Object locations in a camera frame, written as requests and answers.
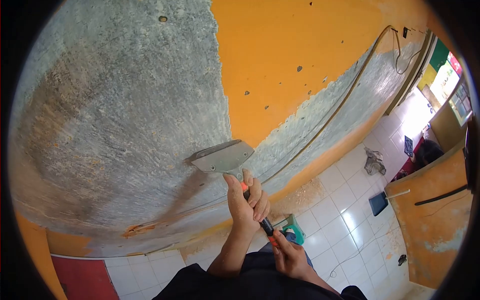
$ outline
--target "black handle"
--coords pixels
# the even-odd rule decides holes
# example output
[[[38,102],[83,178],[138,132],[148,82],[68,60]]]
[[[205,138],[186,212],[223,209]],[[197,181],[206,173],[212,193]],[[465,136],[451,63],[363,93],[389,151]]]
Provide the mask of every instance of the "black handle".
[[[248,200],[248,198],[250,198],[250,190],[246,190],[243,192],[243,197]],[[265,219],[263,219],[262,222],[260,222],[260,226],[262,226],[262,228],[265,230],[265,233],[267,234],[267,236],[271,237],[273,236],[273,226],[272,226],[272,223],[270,223],[270,221],[268,220],[267,217],[265,217]]]

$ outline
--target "forearm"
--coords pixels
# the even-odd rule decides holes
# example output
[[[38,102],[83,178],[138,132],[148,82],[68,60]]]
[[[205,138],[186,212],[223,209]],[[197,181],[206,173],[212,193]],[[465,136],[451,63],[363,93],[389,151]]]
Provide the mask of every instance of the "forearm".
[[[222,251],[212,262],[207,272],[218,277],[237,276],[240,273],[253,235],[254,233],[246,233],[234,226],[222,247]]]
[[[315,273],[313,268],[311,272],[308,272],[307,274],[305,274],[302,280],[316,284],[319,287],[323,287],[329,291],[336,293],[337,295],[340,295],[336,290],[334,290],[331,286],[329,286],[323,279],[321,279],[320,276],[318,276],[317,273]]]

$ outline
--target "paint scraper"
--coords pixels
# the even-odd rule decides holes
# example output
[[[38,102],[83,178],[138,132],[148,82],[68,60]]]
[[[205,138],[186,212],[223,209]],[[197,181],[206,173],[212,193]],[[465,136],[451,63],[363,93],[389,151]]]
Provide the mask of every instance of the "paint scraper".
[[[248,186],[243,182],[243,163],[254,153],[254,149],[242,140],[233,140],[201,150],[189,157],[189,161],[205,173],[224,173],[235,176],[243,189],[243,197],[250,197]],[[273,226],[266,217],[260,222],[268,240],[277,246],[273,237]]]

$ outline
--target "white tile floor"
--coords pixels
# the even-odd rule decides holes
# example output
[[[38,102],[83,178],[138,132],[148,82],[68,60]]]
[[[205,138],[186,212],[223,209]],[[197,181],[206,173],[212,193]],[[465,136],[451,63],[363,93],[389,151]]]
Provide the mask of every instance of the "white tile floor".
[[[172,250],[106,259],[105,266],[120,300],[151,300],[185,267],[185,262],[178,250]]]
[[[407,251],[395,213],[389,205],[374,217],[368,199],[382,192],[407,160],[404,135],[417,145],[432,117],[427,103],[415,89],[394,113],[382,117],[362,143],[318,176],[326,192],[296,216],[307,235],[303,246],[314,269],[339,292],[356,285],[367,299],[384,300],[394,287],[408,282],[408,264],[398,266],[400,255]],[[385,176],[365,172],[364,147],[383,153]],[[249,252],[266,243],[265,235],[257,235]],[[206,270],[221,247],[222,243],[207,245],[185,262],[175,250],[105,263],[121,300],[150,300],[185,265],[198,263]]]

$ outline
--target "jeans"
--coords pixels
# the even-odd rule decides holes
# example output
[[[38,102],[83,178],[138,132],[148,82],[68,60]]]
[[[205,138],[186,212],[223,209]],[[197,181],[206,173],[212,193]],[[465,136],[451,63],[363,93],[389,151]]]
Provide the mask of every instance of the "jeans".
[[[291,241],[292,243],[297,244],[295,240],[297,239],[297,236],[293,232],[283,232],[283,235],[285,238],[287,238],[288,241]],[[268,242],[265,246],[263,246],[258,252],[270,252],[273,253],[272,250],[272,243]],[[307,257],[307,263],[313,268],[312,261],[310,260],[310,257],[308,257],[308,254],[305,252],[305,256]]]

